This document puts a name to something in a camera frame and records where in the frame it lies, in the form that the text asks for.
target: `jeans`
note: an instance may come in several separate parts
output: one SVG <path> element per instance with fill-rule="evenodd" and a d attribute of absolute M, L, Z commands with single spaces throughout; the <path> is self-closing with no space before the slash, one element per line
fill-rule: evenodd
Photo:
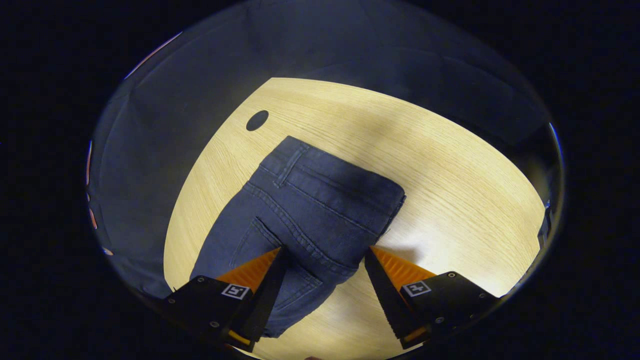
<path fill-rule="evenodd" d="M 288 136 L 221 211 L 191 278 L 286 247 L 291 265 L 264 331 L 277 338 L 356 272 L 404 198 L 393 181 Z"/>

